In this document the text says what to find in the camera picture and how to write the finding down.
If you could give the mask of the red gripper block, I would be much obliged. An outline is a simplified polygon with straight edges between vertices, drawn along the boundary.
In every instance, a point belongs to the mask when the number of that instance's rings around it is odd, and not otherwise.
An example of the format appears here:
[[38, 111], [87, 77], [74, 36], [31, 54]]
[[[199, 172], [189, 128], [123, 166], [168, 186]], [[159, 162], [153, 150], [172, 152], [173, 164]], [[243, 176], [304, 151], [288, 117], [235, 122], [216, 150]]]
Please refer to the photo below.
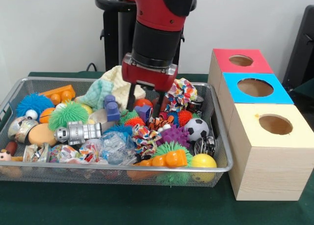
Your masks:
[[133, 111], [136, 84], [145, 85], [152, 87], [159, 93], [159, 97], [153, 108], [153, 118], [158, 117], [163, 104], [164, 92], [171, 89], [177, 73], [178, 66], [176, 64], [171, 64], [166, 68], [152, 69], [140, 65], [132, 58], [131, 53], [126, 53], [122, 61], [122, 78], [124, 81], [131, 83], [127, 110], [129, 112]]

